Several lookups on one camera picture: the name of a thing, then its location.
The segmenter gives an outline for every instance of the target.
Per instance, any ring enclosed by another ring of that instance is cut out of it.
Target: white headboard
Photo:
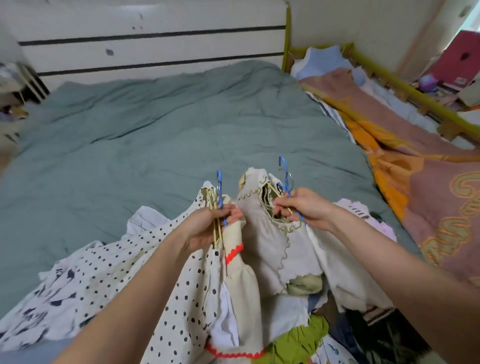
[[[282,0],[120,1],[17,0],[0,19],[50,90],[253,58],[282,65]]]

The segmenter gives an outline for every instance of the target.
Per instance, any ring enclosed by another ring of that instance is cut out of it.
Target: red rickrack trim
[[[207,343],[205,344],[205,349],[207,349],[212,355],[217,358],[249,358],[249,359],[258,359],[265,354],[265,350],[261,352],[250,353],[250,352],[237,352],[235,354],[231,354],[229,352],[218,352],[216,349],[212,347],[212,344]]]
[[[243,243],[240,245],[237,245],[235,248],[230,250],[230,253],[225,257],[225,262],[228,264],[230,263],[233,258],[237,256],[238,253],[240,253],[243,250]]]

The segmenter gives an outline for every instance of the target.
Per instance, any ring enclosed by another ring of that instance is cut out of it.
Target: green garment
[[[322,290],[322,276],[308,274],[291,279],[287,285],[287,293],[290,296],[308,296]]]
[[[252,364],[308,364],[327,334],[325,318],[311,315],[308,326],[297,326],[275,339],[265,348],[265,355],[252,359]]]

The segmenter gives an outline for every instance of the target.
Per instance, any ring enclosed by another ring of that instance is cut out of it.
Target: blue wire hanger
[[[220,205],[220,209],[223,209],[223,195],[222,195],[222,172],[220,170],[216,170],[216,197],[218,199],[218,204]],[[227,219],[224,217],[223,222],[225,227],[227,226]]]
[[[290,191],[293,188],[293,177],[292,177],[291,173],[288,171],[287,161],[285,161],[285,158],[283,158],[282,156],[279,156],[278,157],[278,166],[279,167],[282,166],[282,162],[283,162],[283,165],[285,166],[285,182],[284,182],[283,185],[280,182],[278,182],[276,184],[276,187],[280,191],[280,193],[282,193],[282,194],[287,193],[289,197],[292,197],[292,194],[290,193]],[[288,183],[288,178],[289,177],[290,177],[290,181],[292,183],[291,187]],[[297,214],[300,216],[300,219],[305,223],[305,225],[307,225],[307,223],[303,219],[303,216],[301,215],[301,213],[297,211]]]

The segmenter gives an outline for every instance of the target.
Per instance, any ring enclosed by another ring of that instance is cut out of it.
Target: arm
[[[279,198],[275,213],[334,234],[362,263],[394,306],[450,364],[480,362],[480,294],[410,254],[349,211],[315,192],[298,189]]]
[[[54,364],[139,363],[186,260],[213,242],[213,219],[234,207],[202,208],[187,217]]]

